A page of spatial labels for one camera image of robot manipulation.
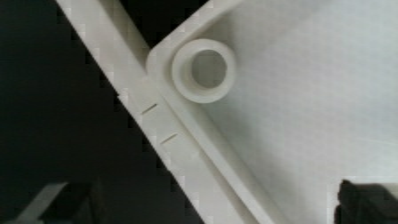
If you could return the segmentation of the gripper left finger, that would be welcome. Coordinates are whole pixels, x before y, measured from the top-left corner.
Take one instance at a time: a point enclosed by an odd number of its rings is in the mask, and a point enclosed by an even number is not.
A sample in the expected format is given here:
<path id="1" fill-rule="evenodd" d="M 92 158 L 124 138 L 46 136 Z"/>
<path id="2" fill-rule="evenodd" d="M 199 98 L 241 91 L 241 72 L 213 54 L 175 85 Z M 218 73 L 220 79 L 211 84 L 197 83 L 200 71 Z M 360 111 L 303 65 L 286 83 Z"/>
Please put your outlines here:
<path id="1" fill-rule="evenodd" d="M 5 224 L 106 224 L 99 187 L 90 182 L 49 183 Z"/>

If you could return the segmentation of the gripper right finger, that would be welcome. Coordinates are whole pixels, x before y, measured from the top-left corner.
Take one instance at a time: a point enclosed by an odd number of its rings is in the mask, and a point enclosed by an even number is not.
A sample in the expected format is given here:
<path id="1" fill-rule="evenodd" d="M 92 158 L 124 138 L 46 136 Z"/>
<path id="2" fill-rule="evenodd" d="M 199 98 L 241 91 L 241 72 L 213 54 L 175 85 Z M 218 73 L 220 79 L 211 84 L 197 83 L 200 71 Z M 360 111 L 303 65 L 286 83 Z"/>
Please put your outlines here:
<path id="1" fill-rule="evenodd" d="M 398 224 L 398 184 L 339 184 L 334 224 Z"/>

